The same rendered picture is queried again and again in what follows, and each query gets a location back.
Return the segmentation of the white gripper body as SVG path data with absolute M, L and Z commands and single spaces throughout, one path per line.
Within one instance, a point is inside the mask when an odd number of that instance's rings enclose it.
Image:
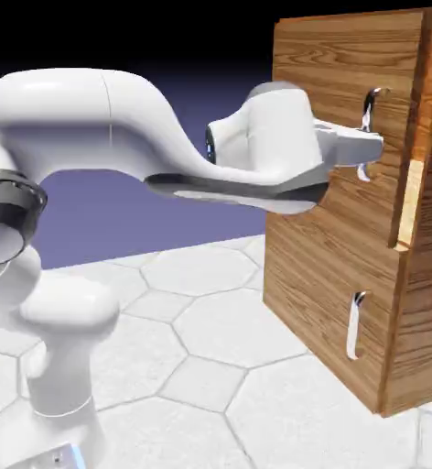
M 329 169 L 373 163 L 383 153 L 383 138 L 376 133 L 314 120 L 322 159 Z

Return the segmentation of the wooden cabinet door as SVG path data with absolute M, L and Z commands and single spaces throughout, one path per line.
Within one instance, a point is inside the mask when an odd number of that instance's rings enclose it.
M 370 181 L 355 169 L 334 169 L 325 207 L 392 247 L 396 244 L 405 179 L 422 88 L 424 12 L 420 9 L 282 19 L 275 25 L 273 77 L 303 88 L 318 119 L 362 123 L 363 101 L 376 88 L 372 130 L 384 138 Z
M 384 412 L 396 319 L 401 252 L 318 207 L 269 213 L 265 225 L 265 304 L 370 411 Z M 346 355 L 351 297 L 361 307 L 356 353 Z

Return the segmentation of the wooden cabinet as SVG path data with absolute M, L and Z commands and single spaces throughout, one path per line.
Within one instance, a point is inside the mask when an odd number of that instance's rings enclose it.
M 396 319 L 385 383 L 385 417 L 432 401 L 432 7 L 424 6 L 421 50 L 422 88 L 416 132 L 405 179 L 399 233 L 401 252 L 395 287 Z M 337 221 L 355 229 L 351 219 L 323 205 Z

